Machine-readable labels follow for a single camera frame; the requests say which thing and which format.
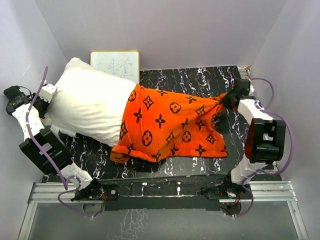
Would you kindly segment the white pillow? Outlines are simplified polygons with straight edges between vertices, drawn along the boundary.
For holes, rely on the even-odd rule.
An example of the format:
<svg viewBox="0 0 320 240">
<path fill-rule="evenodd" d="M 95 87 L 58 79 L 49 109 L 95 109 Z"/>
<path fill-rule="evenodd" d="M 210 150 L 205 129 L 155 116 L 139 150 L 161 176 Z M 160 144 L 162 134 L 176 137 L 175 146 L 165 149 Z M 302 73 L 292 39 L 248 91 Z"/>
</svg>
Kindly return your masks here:
<svg viewBox="0 0 320 240">
<path fill-rule="evenodd" d="M 55 133 L 83 135 L 114 147 L 136 84 L 95 69 L 77 57 L 65 66 L 42 123 Z"/>
</svg>

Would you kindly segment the orange patterned pillowcase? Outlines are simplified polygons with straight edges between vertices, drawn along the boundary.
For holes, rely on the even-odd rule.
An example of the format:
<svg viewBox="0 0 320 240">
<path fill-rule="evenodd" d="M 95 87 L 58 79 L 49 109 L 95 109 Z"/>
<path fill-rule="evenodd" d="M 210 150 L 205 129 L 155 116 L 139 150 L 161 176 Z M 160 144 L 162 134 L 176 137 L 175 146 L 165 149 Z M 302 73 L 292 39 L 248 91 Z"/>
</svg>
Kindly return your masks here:
<svg viewBox="0 0 320 240">
<path fill-rule="evenodd" d="M 224 113 L 222 93 L 197 97 L 136 85 L 110 159 L 124 164 L 131 158 L 157 163 L 167 157 L 225 158 L 228 150 L 214 120 Z"/>
</svg>

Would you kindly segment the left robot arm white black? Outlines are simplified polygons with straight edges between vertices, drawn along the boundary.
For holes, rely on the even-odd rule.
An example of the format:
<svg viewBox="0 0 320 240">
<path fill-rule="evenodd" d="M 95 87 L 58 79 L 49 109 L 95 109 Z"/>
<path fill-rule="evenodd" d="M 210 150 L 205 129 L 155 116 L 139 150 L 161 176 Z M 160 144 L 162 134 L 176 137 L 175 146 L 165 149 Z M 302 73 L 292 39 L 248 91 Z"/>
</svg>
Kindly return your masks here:
<svg viewBox="0 0 320 240">
<path fill-rule="evenodd" d="M 77 193 L 73 201 L 99 199 L 103 195 L 102 185 L 73 161 L 61 139 L 42 123 L 57 88 L 46 84 L 28 95 L 22 89 L 14 85 L 3 91 L 8 100 L 5 111 L 17 120 L 23 132 L 20 150 L 45 175 L 57 175 L 65 184 L 74 184 Z"/>
</svg>

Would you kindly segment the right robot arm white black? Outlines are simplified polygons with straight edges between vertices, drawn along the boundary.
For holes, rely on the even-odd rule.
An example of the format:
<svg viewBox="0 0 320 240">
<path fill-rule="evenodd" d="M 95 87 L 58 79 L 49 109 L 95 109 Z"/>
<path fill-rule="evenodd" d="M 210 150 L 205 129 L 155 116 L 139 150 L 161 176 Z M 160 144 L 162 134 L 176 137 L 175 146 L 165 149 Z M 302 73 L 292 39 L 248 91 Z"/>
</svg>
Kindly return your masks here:
<svg viewBox="0 0 320 240">
<path fill-rule="evenodd" d="M 236 79 L 233 89 L 221 100 L 224 107 L 237 110 L 250 124 L 244 144 L 244 155 L 218 186 L 221 195 L 233 199 L 246 190 L 255 174 L 280 161 L 284 154 L 286 124 L 265 112 L 260 101 L 253 96 L 249 79 Z"/>
</svg>

